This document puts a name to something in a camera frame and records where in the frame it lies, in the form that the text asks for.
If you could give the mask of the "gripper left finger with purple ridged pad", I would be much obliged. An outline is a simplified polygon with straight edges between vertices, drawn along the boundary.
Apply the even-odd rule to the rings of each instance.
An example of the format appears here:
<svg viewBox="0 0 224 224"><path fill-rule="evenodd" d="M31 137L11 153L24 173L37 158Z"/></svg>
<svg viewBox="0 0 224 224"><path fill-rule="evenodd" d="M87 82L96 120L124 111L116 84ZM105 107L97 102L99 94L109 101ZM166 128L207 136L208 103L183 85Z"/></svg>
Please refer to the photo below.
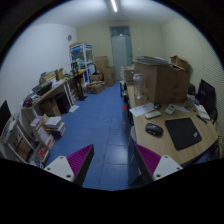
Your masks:
<svg viewBox="0 0 224 224"><path fill-rule="evenodd" d="M90 144L67 157L57 157L44 170L82 186L93 156L94 145Z"/></svg>

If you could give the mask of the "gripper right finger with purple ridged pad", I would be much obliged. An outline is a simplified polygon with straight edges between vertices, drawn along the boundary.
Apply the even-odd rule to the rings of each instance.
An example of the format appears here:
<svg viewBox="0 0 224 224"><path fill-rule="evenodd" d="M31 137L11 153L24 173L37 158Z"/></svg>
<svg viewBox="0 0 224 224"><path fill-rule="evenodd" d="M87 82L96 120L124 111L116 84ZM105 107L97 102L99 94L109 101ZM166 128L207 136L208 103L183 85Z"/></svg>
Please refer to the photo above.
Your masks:
<svg viewBox="0 0 224 224"><path fill-rule="evenodd" d="M135 145L134 156L144 184L160 180L161 178L182 169L182 167L169 155L160 156L139 144Z"/></svg>

